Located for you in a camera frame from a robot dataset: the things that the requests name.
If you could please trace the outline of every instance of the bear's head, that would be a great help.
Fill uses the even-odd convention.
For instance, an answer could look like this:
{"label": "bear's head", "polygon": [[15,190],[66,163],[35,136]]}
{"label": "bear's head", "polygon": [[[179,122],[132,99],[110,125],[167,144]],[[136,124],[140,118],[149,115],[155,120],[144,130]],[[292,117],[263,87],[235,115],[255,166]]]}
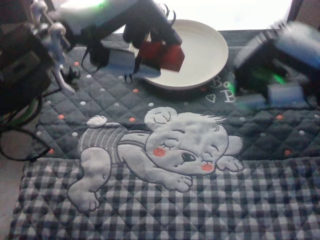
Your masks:
{"label": "bear's head", "polygon": [[223,120],[191,112],[177,114],[171,107],[157,107],[144,119],[153,131],[146,142],[146,154],[157,167],[170,172],[211,174],[229,145]]}

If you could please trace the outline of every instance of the sleeping teddy bear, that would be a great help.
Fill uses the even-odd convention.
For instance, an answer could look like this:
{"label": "sleeping teddy bear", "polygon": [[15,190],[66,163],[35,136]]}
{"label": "sleeping teddy bear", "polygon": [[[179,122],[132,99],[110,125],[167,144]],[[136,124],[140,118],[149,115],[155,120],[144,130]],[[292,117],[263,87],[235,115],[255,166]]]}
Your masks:
{"label": "sleeping teddy bear", "polygon": [[151,129],[128,131],[119,123],[95,116],[78,143],[83,177],[67,192],[85,213],[99,208],[97,192],[108,181],[113,164],[124,163],[139,179],[168,190],[187,192],[192,176],[216,169],[238,172],[243,164],[233,156],[243,147],[238,136],[228,136],[225,119],[191,112],[177,114],[171,107],[150,110],[144,119]]}

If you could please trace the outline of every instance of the white plate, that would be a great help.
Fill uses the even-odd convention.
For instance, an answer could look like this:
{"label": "white plate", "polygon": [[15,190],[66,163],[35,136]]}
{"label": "white plate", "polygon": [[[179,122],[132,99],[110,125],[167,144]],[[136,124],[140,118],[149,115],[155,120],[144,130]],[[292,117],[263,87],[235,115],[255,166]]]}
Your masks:
{"label": "white plate", "polygon": [[161,70],[161,76],[146,78],[158,87],[186,90],[199,87],[216,76],[226,65],[228,45],[224,37],[203,23],[177,19],[173,29],[182,38],[185,59],[180,72]]}

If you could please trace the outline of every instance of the bear's nose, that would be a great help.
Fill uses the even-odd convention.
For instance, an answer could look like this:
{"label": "bear's nose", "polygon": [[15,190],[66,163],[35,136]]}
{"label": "bear's nose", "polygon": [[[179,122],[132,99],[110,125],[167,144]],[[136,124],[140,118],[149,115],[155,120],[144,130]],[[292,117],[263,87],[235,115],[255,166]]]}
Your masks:
{"label": "bear's nose", "polygon": [[194,156],[187,152],[182,153],[181,156],[184,162],[194,162],[196,160]]}

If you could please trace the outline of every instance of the quilted mat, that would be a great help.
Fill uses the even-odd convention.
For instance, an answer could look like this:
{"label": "quilted mat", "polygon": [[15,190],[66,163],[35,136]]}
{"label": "quilted mat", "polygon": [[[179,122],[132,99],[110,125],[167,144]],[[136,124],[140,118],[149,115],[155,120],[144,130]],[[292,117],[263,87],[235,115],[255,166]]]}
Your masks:
{"label": "quilted mat", "polygon": [[52,149],[24,168],[9,238],[319,239],[320,112],[239,106],[229,90],[257,33],[221,32],[228,62],[193,90],[79,67],[75,95],[45,99],[36,134]]}

